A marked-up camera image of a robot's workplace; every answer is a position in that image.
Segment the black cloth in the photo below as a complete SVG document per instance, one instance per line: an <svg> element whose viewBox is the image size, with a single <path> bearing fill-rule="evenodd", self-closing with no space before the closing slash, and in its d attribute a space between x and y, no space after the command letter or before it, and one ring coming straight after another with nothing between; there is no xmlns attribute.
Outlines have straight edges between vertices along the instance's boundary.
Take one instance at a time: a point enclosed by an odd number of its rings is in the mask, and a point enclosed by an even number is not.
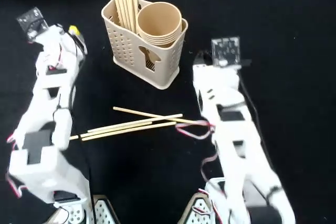
<svg viewBox="0 0 336 224"><path fill-rule="evenodd" d="M336 0L149 0L175 4L189 22L180 73L166 90L112 62L100 15L108 1L0 0L2 223L42 223L53 211L27 192L16 199L3 179L10 153L5 140L29 105L41 50L26 42L15 18L34 6L48 24L74 24L85 36L89 54L74 108L80 132L141 118L113 106L199 119L193 58L210 49L211 38L240 36L242 58L252 59L242 75L298 223L335 223ZM204 187L200 163L214 152L209 141L194 141L173 127L89 141L84 147L93 193L107 195L122 223L176 223L192 194ZM85 170L81 153L79 143L71 141L65 155ZM206 172L221 175L216 162Z"/></svg>

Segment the yellow component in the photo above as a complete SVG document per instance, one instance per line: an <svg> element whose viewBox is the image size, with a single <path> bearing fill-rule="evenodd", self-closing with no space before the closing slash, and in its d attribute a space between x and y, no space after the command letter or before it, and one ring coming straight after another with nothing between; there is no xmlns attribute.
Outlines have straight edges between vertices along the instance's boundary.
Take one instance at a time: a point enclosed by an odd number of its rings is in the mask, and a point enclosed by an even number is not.
<svg viewBox="0 0 336 224"><path fill-rule="evenodd" d="M69 27L69 32L73 32L75 35L79 36L80 32L76 26L70 26Z"/></svg>

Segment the chopstick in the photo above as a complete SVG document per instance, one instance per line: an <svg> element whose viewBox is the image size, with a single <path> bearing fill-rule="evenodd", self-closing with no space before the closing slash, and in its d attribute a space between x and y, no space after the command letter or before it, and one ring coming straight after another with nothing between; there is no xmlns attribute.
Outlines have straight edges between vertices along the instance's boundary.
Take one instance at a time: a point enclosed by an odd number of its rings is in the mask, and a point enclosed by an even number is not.
<svg viewBox="0 0 336 224"><path fill-rule="evenodd" d="M183 116L183 114L158 116L156 118L149 118L149 119L143 119L143 120L138 120L138 121L132 121L132 122L128 122L128 123L120 123L120 124L115 124L115 125L100 127L100 128L88 130L88 132L102 131L102 130L107 130L107 129L113 129L113 128L116 128L116 127L121 127L121 126L135 125L135 124L139 124L139 123L155 122L155 121L161 121L161 120L169 120L171 118L181 118L182 116Z"/></svg>
<svg viewBox="0 0 336 224"><path fill-rule="evenodd" d="M124 21L124 17L122 16L122 11L121 11L121 7L120 7L120 0L115 0L115 5L117 7L117 13L118 13L120 25L122 27L124 27L125 26L125 21Z"/></svg>
<svg viewBox="0 0 336 224"><path fill-rule="evenodd" d="M120 25L136 33L138 0L115 0L115 5L117 7Z"/></svg>
<svg viewBox="0 0 336 224"><path fill-rule="evenodd" d="M117 111L126 112L126 113L136 114L136 115L149 116L149 117L152 117L152 118L162 117L161 115L155 115L155 114L145 113L145 112L136 111L136 110L129 110L129 109L124 109L124 108L120 108L120 107L113 107L113 109L117 110ZM179 119L179 118L168 118L167 120L180 122L180 123L195 123L194 121L191 121L191 120Z"/></svg>
<svg viewBox="0 0 336 224"><path fill-rule="evenodd" d="M93 136L84 137L82 138L82 141L93 140L93 139L97 139L97 138L101 138L105 136L112 136L112 135L117 135L117 134L122 134L122 133L127 133L127 132L141 131L141 130L147 130L147 129L158 128L158 127L165 127L165 126L170 126L170 125L175 125L175 124L176 122L168 122L168 123L159 123L159 124L135 127L135 128L120 130L120 131L112 131L112 132L107 132L103 134L97 134Z"/></svg>
<svg viewBox="0 0 336 224"><path fill-rule="evenodd" d="M131 125L126 125L126 126L121 126L121 127L114 127L114 128L110 128L110 129L106 129L106 130L101 130L101 131L83 133L83 134L80 134L80 137L83 138L83 137L93 136L93 135L102 134L102 133L106 133L106 132L125 130L125 129L129 129L129 128L135 128L135 127L145 126L145 125L150 125L150 124L152 124L152 122L144 122L144 123L131 124ZM74 139L78 139L78 138L79 138L78 135L75 135L75 136L71 136L69 138L69 140L74 140Z"/></svg>

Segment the beige plastic holder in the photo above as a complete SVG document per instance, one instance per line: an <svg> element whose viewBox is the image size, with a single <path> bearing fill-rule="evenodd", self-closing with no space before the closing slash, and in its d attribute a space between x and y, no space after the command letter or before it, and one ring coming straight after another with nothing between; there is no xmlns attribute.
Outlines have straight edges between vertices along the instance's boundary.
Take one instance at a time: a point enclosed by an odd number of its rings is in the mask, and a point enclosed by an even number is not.
<svg viewBox="0 0 336 224"><path fill-rule="evenodd" d="M138 0L141 8L151 2ZM182 32L172 45L155 46L120 26L115 0L101 11L110 39L113 61L158 89L166 89L180 71L185 32L188 22L182 19Z"/></svg>

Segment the paper cup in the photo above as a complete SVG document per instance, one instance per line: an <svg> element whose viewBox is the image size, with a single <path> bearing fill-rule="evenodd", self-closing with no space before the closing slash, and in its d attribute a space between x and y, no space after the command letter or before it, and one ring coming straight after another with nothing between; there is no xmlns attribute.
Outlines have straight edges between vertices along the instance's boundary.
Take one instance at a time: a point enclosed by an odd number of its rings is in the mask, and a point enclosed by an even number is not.
<svg viewBox="0 0 336 224"><path fill-rule="evenodd" d="M155 2L142 8L138 15L140 36L145 40L172 40L182 32L180 10L166 2Z"/></svg>

